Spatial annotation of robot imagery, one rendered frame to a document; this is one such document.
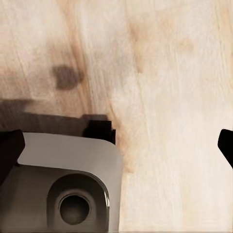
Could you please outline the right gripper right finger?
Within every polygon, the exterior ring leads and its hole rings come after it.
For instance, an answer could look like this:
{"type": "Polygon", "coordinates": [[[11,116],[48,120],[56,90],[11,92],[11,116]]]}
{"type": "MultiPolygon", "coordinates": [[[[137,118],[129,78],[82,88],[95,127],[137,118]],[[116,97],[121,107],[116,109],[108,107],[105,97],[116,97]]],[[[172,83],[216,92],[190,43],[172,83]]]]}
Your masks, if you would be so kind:
{"type": "Polygon", "coordinates": [[[233,131],[222,129],[217,145],[233,168],[233,131]]]}

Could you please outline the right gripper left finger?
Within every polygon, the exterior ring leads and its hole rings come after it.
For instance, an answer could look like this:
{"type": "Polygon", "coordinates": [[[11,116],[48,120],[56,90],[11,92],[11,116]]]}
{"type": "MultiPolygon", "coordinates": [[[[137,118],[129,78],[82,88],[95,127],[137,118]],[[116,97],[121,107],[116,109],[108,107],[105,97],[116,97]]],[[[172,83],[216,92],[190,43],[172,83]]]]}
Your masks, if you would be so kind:
{"type": "Polygon", "coordinates": [[[25,148],[22,130],[0,133],[0,187],[25,148]]]}

